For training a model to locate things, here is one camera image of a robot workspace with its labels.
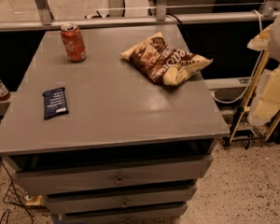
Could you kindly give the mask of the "dark blue rxbar wrapper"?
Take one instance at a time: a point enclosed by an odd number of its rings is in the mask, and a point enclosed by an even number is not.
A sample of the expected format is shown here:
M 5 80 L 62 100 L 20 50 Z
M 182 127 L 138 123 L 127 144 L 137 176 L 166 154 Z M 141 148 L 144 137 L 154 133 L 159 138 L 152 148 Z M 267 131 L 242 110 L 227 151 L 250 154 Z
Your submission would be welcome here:
M 68 114 L 65 98 L 65 87 L 44 91 L 44 120 Z

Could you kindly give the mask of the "orange coke can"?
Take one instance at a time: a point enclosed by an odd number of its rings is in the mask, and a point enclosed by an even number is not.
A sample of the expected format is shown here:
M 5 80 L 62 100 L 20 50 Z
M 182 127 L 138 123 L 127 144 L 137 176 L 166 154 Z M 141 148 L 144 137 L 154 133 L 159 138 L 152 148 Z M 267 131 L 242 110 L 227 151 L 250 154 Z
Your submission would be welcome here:
M 87 54 L 80 28 L 74 23 L 66 23 L 61 27 L 61 36 L 69 60 L 84 61 Z

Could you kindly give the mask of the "brown yellow chip bag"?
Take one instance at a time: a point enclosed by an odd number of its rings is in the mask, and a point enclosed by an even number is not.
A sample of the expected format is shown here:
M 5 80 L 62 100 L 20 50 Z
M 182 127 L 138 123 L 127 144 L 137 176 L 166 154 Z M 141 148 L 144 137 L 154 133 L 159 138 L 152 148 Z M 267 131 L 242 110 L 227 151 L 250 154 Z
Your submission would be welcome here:
M 120 56 L 154 84 L 170 87 L 181 85 L 213 62 L 199 54 L 167 45 L 162 32 L 123 51 Z

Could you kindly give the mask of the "grey drawer cabinet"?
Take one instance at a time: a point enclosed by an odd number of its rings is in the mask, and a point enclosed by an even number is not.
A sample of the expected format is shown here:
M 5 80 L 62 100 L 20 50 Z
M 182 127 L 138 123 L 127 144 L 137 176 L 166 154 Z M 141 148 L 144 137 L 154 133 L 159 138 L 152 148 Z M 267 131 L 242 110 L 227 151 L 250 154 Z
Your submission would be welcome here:
M 120 57 L 154 33 L 151 26 L 87 30 L 82 63 L 67 60 L 59 33 L 45 34 L 0 125 L 0 156 L 14 165 L 15 174 L 212 155 L 229 130 L 203 78 L 168 90 Z M 42 93 L 60 87 L 69 113 L 44 120 Z M 36 195 L 45 202 L 195 185 L 198 179 Z

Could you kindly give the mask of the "middle grey drawer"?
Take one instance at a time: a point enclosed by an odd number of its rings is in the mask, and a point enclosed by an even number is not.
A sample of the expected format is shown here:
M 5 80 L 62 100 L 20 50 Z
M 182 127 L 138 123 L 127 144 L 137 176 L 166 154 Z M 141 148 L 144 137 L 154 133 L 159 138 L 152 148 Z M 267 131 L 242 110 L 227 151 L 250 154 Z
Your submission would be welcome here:
M 192 198 L 196 190 L 196 185 L 177 185 L 151 189 L 108 191 L 92 195 L 46 198 L 45 206 L 57 214 L 125 209 L 151 204 L 186 202 Z

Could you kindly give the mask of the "grey drawer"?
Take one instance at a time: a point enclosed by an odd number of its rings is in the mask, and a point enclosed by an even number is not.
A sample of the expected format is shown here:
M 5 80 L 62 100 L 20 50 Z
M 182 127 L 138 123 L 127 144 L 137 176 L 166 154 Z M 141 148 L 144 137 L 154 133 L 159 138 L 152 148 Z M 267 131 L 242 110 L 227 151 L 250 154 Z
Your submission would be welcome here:
M 66 224 L 130 224 L 132 221 L 162 217 L 179 217 L 185 213 L 185 203 L 163 203 L 126 209 L 95 211 L 82 215 L 64 216 Z
M 212 155 L 186 156 L 16 173 L 13 179 L 30 195 L 48 195 L 198 179 L 205 175 L 212 161 Z
M 186 202 L 192 198 L 196 190 L 196 185 L 177 185 L 151 189 L 108 191 L 92 195 L 46 198 L 45 206 L 57 214 L 125 209 L 151 204 Z

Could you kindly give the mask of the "top grey drawer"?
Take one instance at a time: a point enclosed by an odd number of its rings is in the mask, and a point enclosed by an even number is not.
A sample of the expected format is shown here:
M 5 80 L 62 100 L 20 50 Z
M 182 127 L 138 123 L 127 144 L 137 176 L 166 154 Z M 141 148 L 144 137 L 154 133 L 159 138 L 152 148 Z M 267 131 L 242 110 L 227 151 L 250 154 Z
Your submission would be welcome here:
M 198 179 L 205 175 L 212 161 L 212 155 L 186 156 L 16 173 L 13 179 L 30 195 L 48 195 Z

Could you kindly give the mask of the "bottom grey drawer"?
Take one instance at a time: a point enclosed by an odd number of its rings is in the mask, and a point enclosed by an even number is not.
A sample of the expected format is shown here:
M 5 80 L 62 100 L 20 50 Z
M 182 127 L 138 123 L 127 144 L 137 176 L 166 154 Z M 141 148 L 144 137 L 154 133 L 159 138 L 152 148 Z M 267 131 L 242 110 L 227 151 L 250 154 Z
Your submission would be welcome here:
M 126 209 L 95 211 L 82 215 L 64 216 L 66 224 L 130 224 L 132 221 L 162 217 L 179 217 L 185 213 L 185 203 L 163 203 Z

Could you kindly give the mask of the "metal guard rail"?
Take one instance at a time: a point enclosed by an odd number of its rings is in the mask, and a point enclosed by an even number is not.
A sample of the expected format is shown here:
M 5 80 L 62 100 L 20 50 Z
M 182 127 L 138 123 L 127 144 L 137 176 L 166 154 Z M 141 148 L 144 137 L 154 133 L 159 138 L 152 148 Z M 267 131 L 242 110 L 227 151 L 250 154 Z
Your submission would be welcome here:
M 0 0 L 0 32 L 272 20 L 280 0 Z

